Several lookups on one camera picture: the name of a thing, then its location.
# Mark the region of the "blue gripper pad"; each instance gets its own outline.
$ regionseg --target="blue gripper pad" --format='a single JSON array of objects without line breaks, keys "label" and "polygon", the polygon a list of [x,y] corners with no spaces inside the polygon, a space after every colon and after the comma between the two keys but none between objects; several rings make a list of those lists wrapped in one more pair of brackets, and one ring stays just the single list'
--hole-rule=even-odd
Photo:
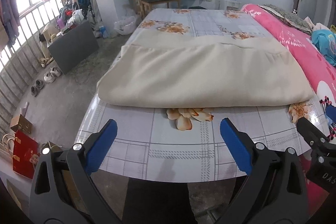
[{"label": "blue gripper pad", "polygon": [[336,107],[333,105],[327,106],[325,108],[326,115],[333,120],[333,122],[336,122]]},{"label": "blue gripper pad", "polygon": [[91,173],[97,172],[109,151],[114,139],[117,136],[117,123],[115,120],[109,120],[100,131],[101,135],[91,146],[86,154],[85,172],[90,176]]},{"label": "blue gripper pad", "polygon": [[248,176],[252,171],[251,155],[236,135],[236,128],[232,128],[225,118],[220,123],[220,134],[226,143],[232,157],[237,163],[240,171],[245,172]]}]

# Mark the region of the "beige folded cloth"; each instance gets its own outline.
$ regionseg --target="beige folded cloth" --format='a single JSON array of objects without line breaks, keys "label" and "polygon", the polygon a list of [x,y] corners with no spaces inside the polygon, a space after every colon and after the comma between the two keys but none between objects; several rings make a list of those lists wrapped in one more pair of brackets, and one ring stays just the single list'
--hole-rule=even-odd
[{"label": "beige folded cloth", "polygon": [[101,100],[156,108],[277,106],[313,91],[274,38],[235,40],[143,31],[97,83]]}]

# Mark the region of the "shoe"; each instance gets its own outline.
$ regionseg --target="shoe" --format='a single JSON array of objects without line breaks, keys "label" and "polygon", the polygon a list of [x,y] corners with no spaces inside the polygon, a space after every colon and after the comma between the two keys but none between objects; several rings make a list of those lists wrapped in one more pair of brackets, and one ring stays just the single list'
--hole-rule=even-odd
[{"label": "shoe", "polygon": [[44,81],[46,83],[52,83],[55,81],[55,79],[56,79],[55,76],[52,75],[50,72],[44,74]]},{"label": "shoe", "polygon": [[58,67],[52,67],[50,72],[56,77],[59,77],[62,74],[61,70]]},{"label": "shoe", "polygon": [[41,90],[44,88],[44,82],[42,80],[36,80],[35,84],[38,90]]},{"label": "shoe", "polygon": [[30,92],[31,92],[31,94],[32,94],[34,97],[36,97],[36,96],[38,95],[38,93],[39,93],[39,90],[37,89],[36,86],[33,85],[33,86],[30,88]]}]

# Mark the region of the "concrete floor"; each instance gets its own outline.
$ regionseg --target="concrete floor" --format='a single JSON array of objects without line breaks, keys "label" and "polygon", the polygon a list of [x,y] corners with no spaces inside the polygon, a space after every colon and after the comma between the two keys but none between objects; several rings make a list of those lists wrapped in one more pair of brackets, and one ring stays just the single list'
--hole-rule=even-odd
[{"label": "concrete floor", "polygon": [[[120,48],[129,36],[98,39],[99,50],[83,60],[66,75],[53,83],[46,83],[37,97],[30,89],[20,101],[16,114],[26,102],[29,106],[26,118],[33,124],[31,137],[40,144],[51,141],[65,148],[72,146],[86,109],[96,92],[96,83],[108,70]],[[36,79],[56,66],[52,62]],[[91,175],[100,193],[121,218],[127,191],[128,178],[103,170]],[[190,204],[194,213],[225,203],[231,198],[235,179],[189,183]],[[197,219],[199,224],[212,223],[208,216]]]}]

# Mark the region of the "cardboard box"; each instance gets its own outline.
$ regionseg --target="cardboard box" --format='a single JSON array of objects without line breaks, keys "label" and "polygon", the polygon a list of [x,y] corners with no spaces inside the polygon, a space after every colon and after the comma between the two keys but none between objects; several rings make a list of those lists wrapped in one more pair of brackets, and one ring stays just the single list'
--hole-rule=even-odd
[{"label": "cardboard box", "polygon": [[21,114],[19,116],[15,116],[12,118],[9,127],[11,130],[16,132],[18,129],[22,130],[25,133],[31,133],[32,131],[32,123],[29,122],[25,117]]}]

